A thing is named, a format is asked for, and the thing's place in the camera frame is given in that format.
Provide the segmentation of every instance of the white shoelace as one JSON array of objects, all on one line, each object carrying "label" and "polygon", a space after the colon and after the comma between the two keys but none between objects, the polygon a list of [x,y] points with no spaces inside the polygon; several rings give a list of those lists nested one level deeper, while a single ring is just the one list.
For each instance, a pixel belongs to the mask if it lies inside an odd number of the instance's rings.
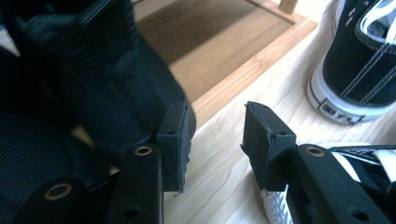
[{"label": "white shoelace", "polygon": [[[386,38],[374,36],[369,32],[369,26],[379,21],[388,28]],[[361,22],[361,31],[373,39],[396,45],[396,0],[381,0],[366,14]]]}]

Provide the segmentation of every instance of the black fabric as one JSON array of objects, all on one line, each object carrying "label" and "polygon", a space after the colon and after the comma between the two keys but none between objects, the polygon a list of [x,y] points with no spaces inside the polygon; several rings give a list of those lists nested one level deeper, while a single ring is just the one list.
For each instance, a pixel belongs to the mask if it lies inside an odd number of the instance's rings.
[{"label": "black fabric", "polygon": [[8,223],[42,184],[76,177],[86,185],[108,176],[109,161],[36,114],[38,80],[0,47],[0,223]]},{"label": "black fabric", "polygon": [[[155,134],[168,106],[187,101],[166,64],[136,31],[130,1],[93,1],[70,14],[52,7],[26,20],[17,20],[20,12],[2,2],[22,58],[38,76],[50,79],[97,147],[117,160]],[[195,130],[195,119],[190,126]]]},{"label": "black fabric", "polygon": [[109,173],[109,162],[72,136],[14,113],[0,113],[0,166],[0,223],[53,179],[75,177],[89,186]]},{"label": "black fabric", "polygon": [[[346,0],[332,46],[324,64],[323,76],[329,87],[343,100],[360,106],[385,106],[396,101],[396,46],[376,42],[360,31],[361,18],[376,0]],[[367,74],[351,91],[348,84],[367,64]],[[387,74],[389,82],[371,99],[364,100]]]}]

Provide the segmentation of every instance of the black sneaker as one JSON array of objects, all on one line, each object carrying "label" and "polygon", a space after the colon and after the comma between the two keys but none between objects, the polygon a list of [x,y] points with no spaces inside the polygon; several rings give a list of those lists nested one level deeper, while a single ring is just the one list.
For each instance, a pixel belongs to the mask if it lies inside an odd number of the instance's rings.
[{"label": "black sneaker", "polygon": [[356,124],[387,113],[396,100],[396,1],[340,0],[327,54],[307,88],[329,119]]}]

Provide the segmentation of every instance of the black canvas upper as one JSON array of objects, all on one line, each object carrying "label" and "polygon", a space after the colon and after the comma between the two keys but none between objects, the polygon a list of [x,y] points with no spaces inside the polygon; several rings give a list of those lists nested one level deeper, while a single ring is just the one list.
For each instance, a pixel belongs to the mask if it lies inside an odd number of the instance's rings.
[{"label": "black canvas upper", "polygon": [[396,46],[374,41],[359,27],[376,2],[346,0],[323,64],[326,83],[353,105],[379,107],[396,101]]}]

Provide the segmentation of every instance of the white strip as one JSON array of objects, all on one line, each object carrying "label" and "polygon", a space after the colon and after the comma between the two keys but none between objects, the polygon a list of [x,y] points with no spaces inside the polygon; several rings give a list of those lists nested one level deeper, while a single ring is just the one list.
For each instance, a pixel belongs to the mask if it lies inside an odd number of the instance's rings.
[{"label": "white strip", "polygon": [[350,175],[350,177],[352,177],[352,179],[354,179],[358,182],[361,182],[358,174],[356,174],[356,172],[355,172],[355,169],[353,169],[352,165],[349,163],[349,161],[343,155],[341,155],[338,152],[332,152],[332,154],[338,160],[338,162],[340,162],[340,164],[344,167],[344,169],[349,173],[349,175]]},{"label": "white strip", "polygon": [[396,181],[396,151],[378,150],[374,154],[381,161],[390,182]]}]

